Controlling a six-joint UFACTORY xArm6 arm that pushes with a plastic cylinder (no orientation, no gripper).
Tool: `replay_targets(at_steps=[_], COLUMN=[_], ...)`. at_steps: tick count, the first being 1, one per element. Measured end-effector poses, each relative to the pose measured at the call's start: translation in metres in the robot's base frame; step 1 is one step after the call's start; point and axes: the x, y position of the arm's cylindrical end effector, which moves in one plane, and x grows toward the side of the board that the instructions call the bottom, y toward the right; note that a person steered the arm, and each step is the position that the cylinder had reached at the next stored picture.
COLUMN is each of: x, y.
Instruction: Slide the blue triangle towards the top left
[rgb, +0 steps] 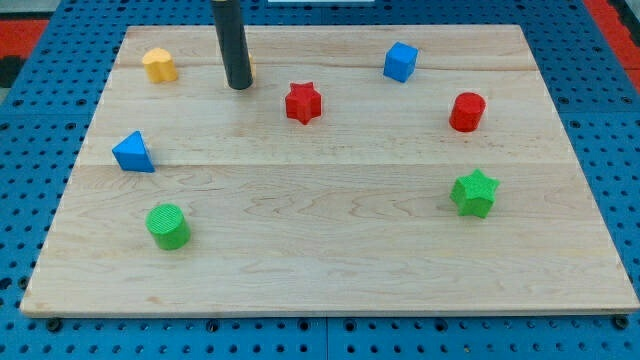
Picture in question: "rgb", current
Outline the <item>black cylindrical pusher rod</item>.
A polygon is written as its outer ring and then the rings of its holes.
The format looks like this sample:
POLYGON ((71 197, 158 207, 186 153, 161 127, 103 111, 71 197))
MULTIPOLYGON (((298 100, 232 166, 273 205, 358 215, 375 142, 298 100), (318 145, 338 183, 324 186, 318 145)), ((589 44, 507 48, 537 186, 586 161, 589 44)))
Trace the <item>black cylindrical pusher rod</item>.
POLYGON ((234 90, 247 89, 253 73, 240 2, 212 0, 211 6, 227 83, 234 90))

